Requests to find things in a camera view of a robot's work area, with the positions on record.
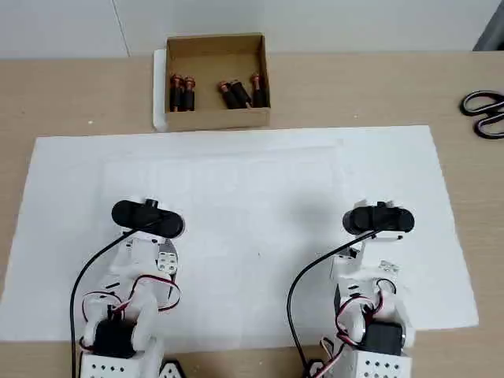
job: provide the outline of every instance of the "light wood tabletop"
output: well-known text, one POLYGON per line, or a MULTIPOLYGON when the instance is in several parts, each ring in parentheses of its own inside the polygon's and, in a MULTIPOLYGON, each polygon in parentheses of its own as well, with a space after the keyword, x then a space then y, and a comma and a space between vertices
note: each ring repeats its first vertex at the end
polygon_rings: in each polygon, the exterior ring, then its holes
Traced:
MULTIPOLYGON (((270 128, 432 128, 480 326, 418 332, 417 378, 502 376, 504 140, 476 137, 473 120, 458 112, 458 102, 474 90, 504 91, 503 69, 504 53, 269 56, 270 128)), ((152 132, 151 104, 150 57, 0 61, 2 282, 35 138, 152 132)), ((39 311, 44 309, 33 309, 34 321, 39 311)), ((69 343, 0 343, 0 376, 68 378, 69 351, 69 343)), ((178 357, 189 377, 294 378, 301 372, 293 348, 178 357)))

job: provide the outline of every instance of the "brown cardboard box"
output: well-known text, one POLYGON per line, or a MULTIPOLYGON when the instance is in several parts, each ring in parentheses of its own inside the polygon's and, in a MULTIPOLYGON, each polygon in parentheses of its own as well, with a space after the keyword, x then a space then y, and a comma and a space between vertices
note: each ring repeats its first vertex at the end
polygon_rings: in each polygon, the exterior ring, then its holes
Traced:
POLYGON ((217 84, 222 80, 239 80, 251 96, 250 76, 254 72, 262 75, 268 93, 265 37, 262 34, 168 38, 165 112, 170 131, 245 128, 269 124, 269 107, 227 109, 217 90, 217 84), (169 84, 173 73, 195 78, 195 111, 170 112, 169 84))

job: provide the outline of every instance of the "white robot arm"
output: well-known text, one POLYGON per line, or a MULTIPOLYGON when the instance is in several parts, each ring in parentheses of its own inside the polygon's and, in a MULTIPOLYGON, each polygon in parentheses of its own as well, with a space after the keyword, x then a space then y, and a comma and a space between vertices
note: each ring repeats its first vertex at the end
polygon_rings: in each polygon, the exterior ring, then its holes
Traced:
POLYGON ((374 243, 400 243, 413 229, 413 215, 392 202, 360 202, 345 215, 343 225, 356 238, 381 233, 334 254, 335 335, 321 341, 328 361, 314 362, 309 377, 410 378, 406 349, 414 344, 415 330, 399 296, 399 267, 388 261, 364 266, 362 258, 365 250, 372 253, 374 243))
POLYGON ((115 377, 119 372, 124 378, 184 376, 176 361, 161 369, 165 343, 153 329, 158 314, 170 311, 180 300, 175 283, 178 254, 166 236, 180 235, 182 218, 158 208, 154 200, 123 201, 113 210, 119 225, 130 226, 122 228, 124 234, 166 214, 171 224, 144 228, 119 244, 98 290, 84 295, 82 311, 87 322, 80 339, 80 378, 115 377))

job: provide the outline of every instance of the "red wire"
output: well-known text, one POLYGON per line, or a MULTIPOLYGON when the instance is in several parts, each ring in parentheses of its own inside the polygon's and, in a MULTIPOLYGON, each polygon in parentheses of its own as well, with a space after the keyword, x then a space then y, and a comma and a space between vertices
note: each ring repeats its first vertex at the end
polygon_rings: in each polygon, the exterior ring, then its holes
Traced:
POLYGON ((317 374, 315 374, 313 376, 313 378, 321 378, 325 373, 327 373, 329 371, 330 368, 332 368, 332 366, 334 366, 334 364, 336 363, 336 361, 338 361, 338 358, 339 356, 341 356, 341 353, 343 352, 343 348, 345 347, 345 343, 341 344, 341 346, 339 347, 339 350, 338 350, 338 353, 335 354, 335 356, 333 358, 331 358, 323 367, 321 370, 319 370, 317 372, 317 374))
MULTIPOLYGON (((142 274, 141 276, 138 276, 135 280, 135 282, 133 283, 133 287, 132 287, 132 290, 130 291, 129 293, 129 296, 128 296, 128 299, 126 301, 126 303, 124 303, 123 305, 117 307, 114 312, 119 312, 119 311, 122 311, 124 309, 126 309, 126 307, 128 307, 129 303, 128 301, 130 301, 132 298, 133 298, 133 295, 135 293, 135 289, 136 289, 136 285, 137 283, 144 279, 144 278, 149 278, 151 280, 154 280, 154 281, 159 281, 159 282, 163 282, 165 284, 171 284, 174 286, 174 288, 176 288, 178 290, 178 292, 180 293, 180 288, 177 286, 177 284, 175 282, 173 282, 172 280, 168 280, 166 278, 162 278, 162 277, 159 277, 159 276, 153 276, 153 275, 150 275, 150 274, 142 274)), ((173 303, 172 305, 170 306, 166 306, 166 307, 161 307, 161 308, 158 308, 157 311, 159 312, 163 312, 163 311, 168 311, 169 309, 172 309, 173 307, 175 307, 176 305, 179 304, 179 301, 180 301, 180 296, 179 298, 176 300, 175 303, 173 303)))
POLYGON ((338 322, 338 317, 342 314, 342 312, 345 310, 345 308, 351 304, 353 301, 357 300, 357 299, 369 299, 368 297, 365 297, 363 295, 359 295, 358 297, 353 297, 353 298, 350 298, 348 299, 346 302, 344 302, 340 307, 339 307, 339 310, 338 310, 338 313, 336 314, 336 317, 335 317, 335 322, 336 322, 336 328, 338 329, 338 332, 339 333, 342 333, 342 334, 345 334, 345 335, 348 335, 348 332, 345 331, 344 329, 342 329, 340 326, 339 326, 339 322, 338 322))

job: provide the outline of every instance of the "black scissors handle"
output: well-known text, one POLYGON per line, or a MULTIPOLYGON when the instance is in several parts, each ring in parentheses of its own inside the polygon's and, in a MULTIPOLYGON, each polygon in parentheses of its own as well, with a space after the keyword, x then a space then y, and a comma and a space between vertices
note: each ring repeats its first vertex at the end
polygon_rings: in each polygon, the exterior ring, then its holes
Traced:
POLYGON ((496 91, 475 91, 469 93, 460 102, 459 109, 462 114, 469 117, 486 114, 487 117, 478 120, 474 124, 474 132, 485 139, 502 139, 504 132, 489 132, 486 126, 495 124, 504 120, 504 94, 496 91), (474 98, 489 98, 494 100, 491 104, 483 105, 477 108, 469 108, 469 102, 474 98))

